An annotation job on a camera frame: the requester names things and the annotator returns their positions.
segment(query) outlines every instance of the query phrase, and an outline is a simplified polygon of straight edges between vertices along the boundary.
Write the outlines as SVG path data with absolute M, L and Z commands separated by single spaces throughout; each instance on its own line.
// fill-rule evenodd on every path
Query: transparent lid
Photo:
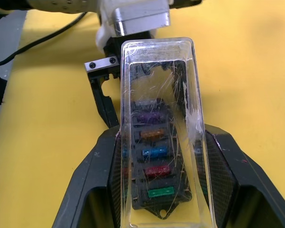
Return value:
M 121 227 L 214 227 L 192 40 L 125 42 L 121 78 Z

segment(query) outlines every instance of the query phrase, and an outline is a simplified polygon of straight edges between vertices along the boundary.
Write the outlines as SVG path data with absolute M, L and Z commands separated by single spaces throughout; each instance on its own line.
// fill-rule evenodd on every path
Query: carbon fiber pattern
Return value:
M 121 136 L 118 134 L 116 138 L 115 151 L 109 177 L 110 204 L 115 227 L 120 227 L 121 219 Z
M 211 177 L 211 186 L 213 194 L 213 204 L 215 210 L 215 218 L 218 228 L 226 226 L 230 209 L 232 206 L 232 200 L 237 192 L 236 180 L 229 170 L 229 166 L 226 163 L 221 151 L 213 139 L 212 135 L 206 132 L 209 170 Z M 196 155 L 199 181 L 206 199 L 209 205 L 206 174 L 204 170 L 204 161 L 202 154 Z

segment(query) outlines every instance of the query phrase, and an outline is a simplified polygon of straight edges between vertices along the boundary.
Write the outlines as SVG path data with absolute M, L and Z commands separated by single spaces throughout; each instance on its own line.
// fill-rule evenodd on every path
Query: green fuse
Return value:
M 153 189 L 148 191 L 149 198 L 158 197 L 158 196 L 167 196 L 174 195 L 174 188 L 168 187 L 163 189 Z

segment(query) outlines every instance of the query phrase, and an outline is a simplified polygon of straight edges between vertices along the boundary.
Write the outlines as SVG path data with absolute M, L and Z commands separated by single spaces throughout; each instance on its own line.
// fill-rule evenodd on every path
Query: silver metal block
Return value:
M 112 18 L 118 37 L 169 26 L 169 2 L 149 0 L 128 4 L 117 8 Z
M 95 60 L 92 62 L 85 63 L 85 70 L 87 73 L 101 70 L 107 67 L 114 67 L 119 65 L 119 62 L 117 60 L 116 56 L 108 57 L 108 58 L 102 58 L 99 60 Z

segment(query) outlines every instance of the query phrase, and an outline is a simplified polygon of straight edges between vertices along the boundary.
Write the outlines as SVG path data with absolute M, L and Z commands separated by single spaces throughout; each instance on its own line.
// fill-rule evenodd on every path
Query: black clamp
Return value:
M 119 125 L 112 99 L 104 96 L 102 84 L 109 80 L 109 75 L 113 74 L 114 79 L 120 78 L 120 64 L 116 56 L 99 59 L 85 63 L 97 110 L 106 125 L 111 128 Z

